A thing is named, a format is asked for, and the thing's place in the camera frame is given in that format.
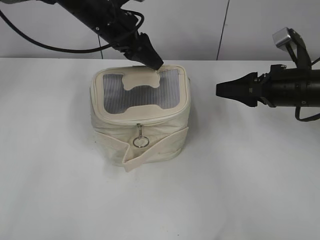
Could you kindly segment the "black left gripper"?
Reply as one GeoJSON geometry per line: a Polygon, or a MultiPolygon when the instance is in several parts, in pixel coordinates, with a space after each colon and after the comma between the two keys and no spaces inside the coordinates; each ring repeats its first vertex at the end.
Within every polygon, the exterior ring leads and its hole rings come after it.
{"type": "Polygon", "coordinates": [[[119,4],[93,4],[92,30],[107,44],[93,48],[93,52],[113,48],[131,61],[158,70],[163,60],[153,48],[146,33],[139,29],[145,16],[133,10],[122,9],[119,4]]]}

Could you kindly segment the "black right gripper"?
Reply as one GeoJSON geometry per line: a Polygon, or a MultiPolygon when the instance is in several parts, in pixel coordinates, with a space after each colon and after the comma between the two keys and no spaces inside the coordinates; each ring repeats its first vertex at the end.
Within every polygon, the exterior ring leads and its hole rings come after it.
{"type": "Polygon", "coordinates": [[[313,97],[309,87],[312,85],[311,68],[283,68],[271,65],[268,73],[247,75],[216,85],[216,96],[235,100],[248,107],[259,103],[271,108],[312,107],[313,97]],[[247,85],[254,82],[254,96],[247,85]]]}

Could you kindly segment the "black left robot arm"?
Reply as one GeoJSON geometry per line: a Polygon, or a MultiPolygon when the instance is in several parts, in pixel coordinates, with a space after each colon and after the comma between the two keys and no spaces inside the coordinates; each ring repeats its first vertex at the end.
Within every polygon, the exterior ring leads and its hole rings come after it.
{"type": "Polygon", "coordinates": [[[57,3],[105,40],[105,48],[113,48],[128,60],[154,70],[164,64],[149,36],[139,32],[144,15],[123,9],[125,0],[58,0],[57,3]]]}

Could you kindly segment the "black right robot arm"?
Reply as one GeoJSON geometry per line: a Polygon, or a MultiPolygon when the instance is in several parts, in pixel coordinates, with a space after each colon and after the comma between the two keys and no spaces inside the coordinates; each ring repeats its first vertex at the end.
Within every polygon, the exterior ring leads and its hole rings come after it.
{"type": "Polygon", "coordinates": [[[270,66],[262,75],[251,72],[239,79],[216,85],[216,96],[238,101],[248,107],[262,103],[275,107],[319,107],[320,71],[270,66]]]}

